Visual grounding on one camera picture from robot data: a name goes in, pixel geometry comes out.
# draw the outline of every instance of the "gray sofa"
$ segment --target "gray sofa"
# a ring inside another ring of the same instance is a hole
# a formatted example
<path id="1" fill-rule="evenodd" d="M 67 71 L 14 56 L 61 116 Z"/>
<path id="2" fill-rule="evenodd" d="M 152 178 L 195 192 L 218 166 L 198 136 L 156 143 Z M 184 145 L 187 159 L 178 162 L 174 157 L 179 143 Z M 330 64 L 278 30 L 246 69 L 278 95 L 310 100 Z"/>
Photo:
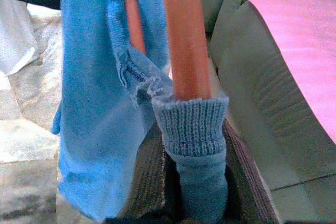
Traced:
<path id="1" fill-rule="evenodd" d="M 202 0 L 229 121 L 247 144 L 283 220 L 336 221 L 336 146 L 249 2 Z"/>

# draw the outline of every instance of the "ribbed cuff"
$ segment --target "ribbed cuff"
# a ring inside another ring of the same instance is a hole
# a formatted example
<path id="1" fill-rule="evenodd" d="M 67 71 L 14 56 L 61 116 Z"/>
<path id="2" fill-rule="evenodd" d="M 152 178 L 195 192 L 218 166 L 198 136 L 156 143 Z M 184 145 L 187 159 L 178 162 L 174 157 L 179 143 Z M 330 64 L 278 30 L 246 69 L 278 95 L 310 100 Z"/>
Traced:
<path id="1" fill-rule="evenodd" d="M 228 97 L 217 99 L 167 101 L 152 100 L 167 152 L 191 157 L 215 155 L 225 149 L 222 126 Z"/>

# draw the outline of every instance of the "blue sock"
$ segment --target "blue sock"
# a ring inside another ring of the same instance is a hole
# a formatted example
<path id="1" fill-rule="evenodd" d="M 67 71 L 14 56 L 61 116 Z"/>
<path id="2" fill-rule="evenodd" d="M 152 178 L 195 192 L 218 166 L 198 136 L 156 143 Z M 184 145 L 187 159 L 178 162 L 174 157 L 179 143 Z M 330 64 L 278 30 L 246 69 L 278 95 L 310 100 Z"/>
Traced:
<path id="1" fill-rule="evenodd" d="M 158 95 L 152 104 L 165 150 L 177 164 L 186 217 L 218 222 L 228 194 L 222 132 L 228 97 L 175 102 Z"/>

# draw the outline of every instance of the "wooden pole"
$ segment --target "wooden pole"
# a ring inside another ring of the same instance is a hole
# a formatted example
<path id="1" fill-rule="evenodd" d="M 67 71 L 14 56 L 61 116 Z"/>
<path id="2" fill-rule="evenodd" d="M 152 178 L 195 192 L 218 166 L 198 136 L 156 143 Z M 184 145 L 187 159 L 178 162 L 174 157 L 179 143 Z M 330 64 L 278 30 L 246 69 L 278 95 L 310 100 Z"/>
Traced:
<path id="1" fill-rule="evenodd" d="M 164 0 L 175 97 L 211 98 L 201 0 Z"/>
<path id="2" fill-rule="evenodd" d="M 126 0 L 126 12 L 131 36 L 131 44 L 145 54 L 145 44 L 140 20 L 138 0 Z"/>

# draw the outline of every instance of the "pink paper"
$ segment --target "pink paper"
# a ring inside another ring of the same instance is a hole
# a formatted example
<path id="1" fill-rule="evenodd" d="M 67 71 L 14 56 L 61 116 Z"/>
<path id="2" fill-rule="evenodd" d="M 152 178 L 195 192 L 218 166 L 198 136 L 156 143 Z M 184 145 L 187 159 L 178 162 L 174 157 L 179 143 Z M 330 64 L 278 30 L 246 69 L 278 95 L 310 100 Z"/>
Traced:
<path id="1" fill-rule="evenodd" d="M 336 0 L 248 0 L 304 98 L 336 143 Z"/>

